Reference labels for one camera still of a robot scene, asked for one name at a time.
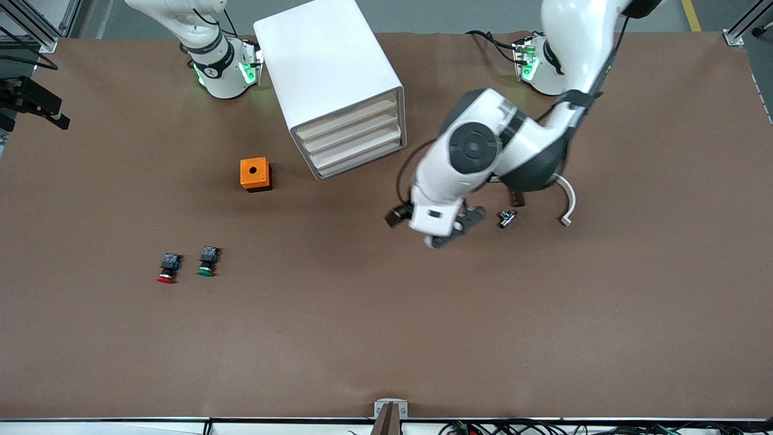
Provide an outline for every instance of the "metal bracket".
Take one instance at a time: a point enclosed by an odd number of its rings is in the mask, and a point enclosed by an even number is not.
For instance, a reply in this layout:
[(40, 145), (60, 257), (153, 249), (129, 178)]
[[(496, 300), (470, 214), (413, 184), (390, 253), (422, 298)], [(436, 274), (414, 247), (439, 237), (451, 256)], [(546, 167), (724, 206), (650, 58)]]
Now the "metal bracket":
[(430, 235), (427, 236), (425, 242), (430, 248), (442, 248), (455, 238), (467, 234), (467, 231), (485, 219), (485, 216), (486, 212), (485, 208), (483, 207), (468, 208), (465, 213), (462, 213), (456, 217), (456, 222), (454, 222), (454, 229), (451, 230), (450, 235), (445, 237)]
[(722, 29), (722, 36), (725, 38), (725, 42), (729, 46), (744, 46), (744, 37), (739, 35), (736, 39), (733, 39), (728, 34), (729, 29)]
[(378, 419), (379, 414), (381, 413), (381, 409), (384, 406), (389, 405), (390, 402), (397, 406), (397, 415), (400, 420), (405, 420), (408, 418), (408, 401), (402, 399), (378, 399), (373, 403), (373, 418)]

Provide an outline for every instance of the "black cable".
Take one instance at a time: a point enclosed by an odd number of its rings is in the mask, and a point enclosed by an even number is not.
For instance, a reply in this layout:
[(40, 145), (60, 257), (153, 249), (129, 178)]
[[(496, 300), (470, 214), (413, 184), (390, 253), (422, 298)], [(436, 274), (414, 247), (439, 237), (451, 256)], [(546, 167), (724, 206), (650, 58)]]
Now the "black cable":
[(548, 115), (553, 111), (553, 109), (556, 107), (555, 104), (551, 104), (550, 107), (539, 116), (539, 118), (535, 119), (537, 122), (542, 122), (543, 119), (547, 118)]
[(45, 55), (43, 55), (43, 54), (41, 54), (41, 53), (39, 53), (39, 52), (35, 51), (34, 49), (30, 48), (30, 46), (29, 46), (29, 44), (28, 44), (28, 43), (25, 43), (25, 42), (24, 42), (24, 41), (22, 41), (21, 39), (17, 38), (17, 37), (16, 37), (16, 35), (12, 35), (12, 34), (11, 34), (11, 33), (10, 33), (8, 30), (6, 30), (6, 29), (5, 29), (5, 27), (3, 27), (3, 26), (0, 26), (0, 30), (1, 30), (1, 31), (2, 31), (2, 32), (3, 32), (3, 33), (6, 35), (6, 36), (8, 36), (9, 38), (11, 38), (11, 39), (13, 39), (14, 41), (16, 41), (16, 42), (17, 42), (17, 43), (18, 43), (20, 46), (22, 46), (22, 47), (23, 47), (25, 50), (27, 50), (27, 51), (29, 51), (30, 53), (32, 53), (32, 54), (34, 54), (34, 55), (36, 55), (36, 56), (38, 56), (38, 57), (42, 58), (43, 60), (45, 60), (46, 62), (48, 62), (48, 64), (45, 64), (45, 63), (40, 63), (40, 62), (38, 62), (37, 60), (29, 60), (29, 59), (25, 59), (25, 58), (23, 58), (23, 57), (7, 56), (7, 55), (5, 55), (5, 54), (2, 54), (2, 55), (0, 55), (0, 59), (3, 59), (3, 60), (11, 60), (12, 62), (20, 62), (20, 63), (26, 63), (26, 64), (28, 64), (28, 65), (34, 65), (34, 66), (36, 66), (36, 67), (46, 68), (47, 70), (54, 70), (54, 71), (56, 71), (56, 70), (58, 70), (58, 69), (59, 69), (59, 66), (58, 66), (58, 65), (56, 65), (56, 64), (55, 64), (55, 63), (54, 63), (54, 62), (53, 62), (51, 59), (49, 59), (49, 58), (48, 58), (48, 57), (46, 57)]
[(620, 29), (620, 36), (618, 36), (618, 43), (615, 44), (615, 50), (612, 53), (617, 53), (618, 50), (620, 50), (620, 43), (623, 42), (623, 35), (625, 35), (625, 28), (628, 27), (629, 19), (631, 19), (631, 17), (629, 16), (625, 17), (625, 21), (623, 22), (623, 28)]
[(225, 34), (227, 34), (227, 35), (231, 35), (231, 36), (233, 36), (234, 38), (236, 38), (236, 37), (237, 37), (237, 34), (236, 34), (236, 31), (235, 31), (235, 30), (234, 30), (234, 32), (233, 32), (233, 33), (232, 33), (232, 32), (228, 32), (228, 31), (226, 31), (226, 30), (223, 30), (223, 29), (220, 27), (220, 21), (215, 21), (215, 22), (210, 22), (210, 21), (207, 21), (207, 20), (204, 18), (204, 16), (203, 16), (203, 15), (201, 15), (201, 14), (199, 13), (199, 11), (197, 11), (197, 10), (195, 10), (195, 9), (193, 9), (193, 11), (196, 13), (196, 16), (198, 16), (199, 18), (201, 18), (201, 20), (202, 20), (202, 21), (204, 21), (205, 23), (207, 23), (207, 24), (210, 24), (210, 25), (212, 25), (212, 26), (217, 26), (218, 28), (220, 28), (220, 30), (222, 30), (222, 31), (223, 31), (223, 33), (225, 33)]
[(498, 46), (501, 46), (502, 48), (512, 49), (511, 45), (505, 44), (503, 42), (500, 42), (494, 39), (494, 36), (491, 34), (491, 32), (483, 33), (480, 30), (470, 30), (469, 32), (466, 32), (465, 35), (480, 35), (486, 38), (489, 42), (494, 43)]
[(233, 32), (233, 36), (238, 37), (237, 36), (237, 28), (233, 26), (233, 21), (231, 21), (231, 17), (228, 16), (228, 11), (223, 9), (223, 13), (226, 14), (226, 19), (228, 20), (228, 24), (231, 25), (231, 31)]
[(204, 17), (203, 17), (201, 14), (199, 14), (199, 11), (197, 11), (197, 10), (195, 10), (195, 9), (193, 9), (193, 11), (196, 13), (196, 16), (198, 16), (199, 18), (201, 18), (201, 20), (202, 20), (202, 21), (204, 21), (205, 23), (207, 23), (207, 24), (211, 24), (211, 25), (213, 25), (213, 26), (220, 26), (220, 22), (217, 22), (217, 21), (215, 21), (215, 22), (210, 22), (210, 21), (207, 21), (207, 20), (206, 20), (206, 19), (205, 19), (205, 18), (204, 18)]
[(517, 63), (519, 65), (526, 65), (525, 61), (513, 59), (507, 53), (502, 51), (501, 47), (512, 50), (512, 45), (508, 45), (508, 44), (499, 42), (498, 40), (494, 39), (494, 36), (491, 34), (491, 32), (483, 33), (480, 30), (470, 30), (469, 32), (465, 33), (465, 35), (480, 35), (480, 36), (483, 36), (487, 41), (489, 41), (490, 43), (494, 44), (494, 47), (496, 48), (497, 51), (499, 51), (499, 54), (501, 54), (502, 57), (504, 57), (505, 59), (509, 60), (512, 63)]
[(438, 140), (438, 138), (430, 139), (426, 141), (425, 143), (419, 145), (411, 154), (408, 155), (408, 157), (405, 159), (405, 162), (403, 162), (403, 165), (400, 167), (400, 170), (397, 171), (397, 178), (395, 179), (394, 188), (397, 192), (397, 198), (400, 199), (400, 202), (408, 205), (410, 202), (410, 192), (408, 192), (408, 199), (403, 199), (403, 174), (405, 174), (405, 170), (408, 169), (408, 165), (410, 164), (410, 161), (414, 159), (414, 157), (422, 150), (427, 148), (428, 146), (432, 145), (434, 141)]
[(477, 429), (481, 433), (481, 435), (493, 435), (491, 432), (489, 432), (488, 429), (484, 428), (483, 425), (471, 424), (470, 426), (472, 426), (474, 429)]

